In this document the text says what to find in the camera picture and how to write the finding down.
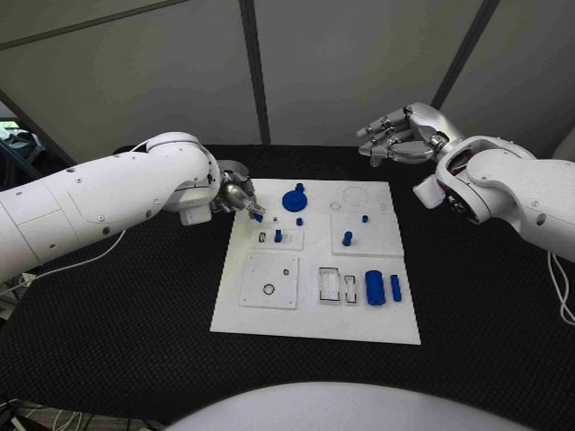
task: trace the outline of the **white board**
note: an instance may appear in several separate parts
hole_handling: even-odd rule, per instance
[[[262,223],[250,220],[246,213],[236,214],[210,331],[421,344],[389,184],[320,180],[253,182],[266,214]],[[282,208],[281,197],[294,190],[297,182],[304,185],[307,207],[289,213]],[[297,226],[297,218],[302,219],[302,226]],[[354,249],[343,246],[338,238],[343,249],[333,252],[334,236],[348,227]],[[276,229],[291,238],[286,247],[274,243]],[[261,232],[265,232],[266,241],[262,246]],[[259,259],[256,265],[248,264],[250,256],[252,260]],[[274,298],[278,290],[268,295],[262,289],[266,284],[276,288],[275,283],[288,281],[294,273],[291,269],[288,275],[281,271],[292,268],[288,265],[294,265],[294,259],[298,285],[289,292],[297,292],[297,301],[295,308],[288,308],[292,305],[288,300]],[[338,271],[340,299],[333,304],[320,301],[320,268]],[[383,276],[386,303],[377,306],[366,301],[364,272],[369,270],[380,271]],[[263,271],[269,275],[258,277]],[[402,287],[399,303],[390,297],[389,277],[393,274]],[[346,301],[346,276],[354,276],[356,303]],[[261,304],[242,305],[240,299],[249,298],[250,294]]]

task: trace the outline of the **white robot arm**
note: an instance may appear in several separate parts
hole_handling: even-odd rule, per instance
[[[262,215],[245,166],[216,162],[199,140],[164,133],[122,153],[0,193],[0,283],[142,223],[158,211],[184,225],[210,212]]]
[[[536,160],[498,137],[464,137],[423,103],[393,111],[357,132],[370,135],[359,152],[379,166],[436,163],[435,173],[413,187],[426,208],[448,202],[475,224],[504,219],[520,237],[575,262],[575,163]]]

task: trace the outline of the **black table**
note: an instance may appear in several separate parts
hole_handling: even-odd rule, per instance
[[[210,149],[256,178],[389,182],[422,346],[210,333],[233,217],[184,228],[163,213],[103,259],[34,283],[0,334],[0,394],[171,421],[278,383],[376,383],[529,427],[575,429],[575,329],[557,317],[544,252],[504,222],[475,226],[445,207],[421,206],[412,187],[432,165],[373,169],[356,148]],[[575,309],[575,265],[565,268]]]

